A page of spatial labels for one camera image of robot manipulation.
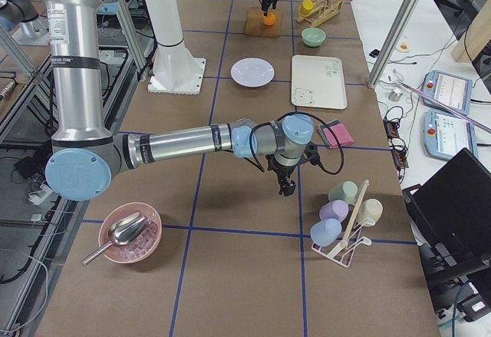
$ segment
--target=label on robot arm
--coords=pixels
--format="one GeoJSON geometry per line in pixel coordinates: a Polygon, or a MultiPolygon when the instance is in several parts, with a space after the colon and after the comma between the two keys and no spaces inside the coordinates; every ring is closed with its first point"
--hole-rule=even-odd
{"type": "Polygon", "coordinates": [[[70,43],[66,9],[48,9],[48,24],[52,44],[70,43]]]}

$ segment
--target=white pole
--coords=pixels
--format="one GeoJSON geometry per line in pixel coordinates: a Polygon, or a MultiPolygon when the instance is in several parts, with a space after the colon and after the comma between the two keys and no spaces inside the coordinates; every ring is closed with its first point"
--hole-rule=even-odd
{"type": "Polygon", "coordinates": [[[145,0],[158,48],[148,90],[199,94],[206,60],[186,49],[176,0],[145,0]]]}

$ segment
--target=metal pole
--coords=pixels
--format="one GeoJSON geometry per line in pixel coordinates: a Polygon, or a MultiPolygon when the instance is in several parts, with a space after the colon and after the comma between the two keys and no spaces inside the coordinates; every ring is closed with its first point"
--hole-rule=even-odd
{"type": "Polygon", "coordinates": [[[0,45],[7,51],[8,55],[17,63],[22,71],[32,78],[36,75],[36,68],[32,64],[31,60],[19,48],[12,36],[0,26],[0,45]]]}
{"type": "Polygon", "coordinates": [[[123,31],[124,37],[130,48],[130,53],[135,60],[137,69],[139,72],[145,71],[145,55],[141,49],[140,43],[137,39],[137,33],[133,21],[131,21],[130,11],[128,10],[125,0],[118,0],[120,4],[120,9],[117,12],[117,20],[120,22],[121,30],[123,31]]]}
{"type": "Polygon", "coordinates": [[[371,70],[370,77],[368,78],[367,86],[369,88],[375,88],[375,84],[381,78],[382,72],[384,72],[385,66],[387,65],[389,58],[392,55],[402,32],[406,28],[407,22],[409,21],[409,18],[418,2],[419,0],[404,0],[402,5],[400,5],[399,12],[394,19],[394,23],[392,24],[389,34],[387,35],[384,45],[382,46],[381,53],[378,55],[374,67],[371,70]]]}

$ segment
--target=white tray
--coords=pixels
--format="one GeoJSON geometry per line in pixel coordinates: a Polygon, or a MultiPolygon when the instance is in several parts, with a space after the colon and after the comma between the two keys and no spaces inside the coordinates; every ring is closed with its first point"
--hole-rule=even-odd
{"type": "Polygon", "coordinates": [[[348,101],[341,59],[294,55],[292,104],[298,107],[345,109],[348,101]]]}

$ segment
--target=white plate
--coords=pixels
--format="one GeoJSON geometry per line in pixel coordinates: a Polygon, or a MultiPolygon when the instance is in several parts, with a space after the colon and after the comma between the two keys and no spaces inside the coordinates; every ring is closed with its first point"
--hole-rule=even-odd
{"type": "Polygon", "coordinates": [[[258,88],[273,79],[275,69],[264,59],[244,58],[232,66],[230,73],[237,84],[248,88],[258,88]]]}

